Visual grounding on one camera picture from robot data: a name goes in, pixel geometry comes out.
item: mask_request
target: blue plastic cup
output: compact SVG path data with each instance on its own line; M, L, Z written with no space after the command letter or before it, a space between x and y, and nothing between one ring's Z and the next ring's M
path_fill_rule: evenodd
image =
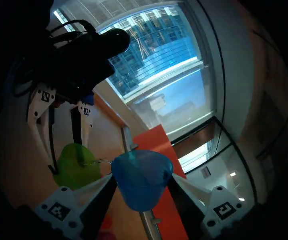
M173 173L173 164L158 152L138 150L116 157L111 169L127 206L144 212L158 203Z

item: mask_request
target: black cable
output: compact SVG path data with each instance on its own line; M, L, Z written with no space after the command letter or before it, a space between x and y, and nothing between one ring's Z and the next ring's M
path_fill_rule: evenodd
M215 39L216 39L216 43L217 43L217 47L218 47L218 52L219 52L220 58L221 58L222 72L223 72L223 92L224 92L224 94L223 94L223 112L222 112L222 120L221 120L221 123L224 124L225 106L226 106L226 78L225 78L225 68L224 68L224 59L223 59L222 49L221 49L220 41L218 40L218 36L217 36L217 34L216 34L216 31L215 31L214 24L213 24L213 22L211 21L210 16L208 15L208 13L207 13L206 9L204 8L204 6L201 4L200 0L197 0L197 2L198 2L199 5L201 6L203 12L205 13L205 15L206 15L206 17L207 17L207 20L208 20L209 24L211 25L211 28L212 28L212 30L213 30L213 33L214 33L214 36L215 36ZM222 134L222 129L220 129L220 134L219 134L219 137L218 137L218 141L217 141L215 153L217 152L217 148L218 148L218 145L219 145L219 143L220 143L221 134Z
M72 23L80 23L81 25L84 26L84 28L86 29L87 32L96 32L95 28L86 20L71 20L71 21L65 22L65 23L55 27L54 29L52 29L50 31L50 33L53 33L55 31L57 31L58 29L66 26L66 25L72 24Z

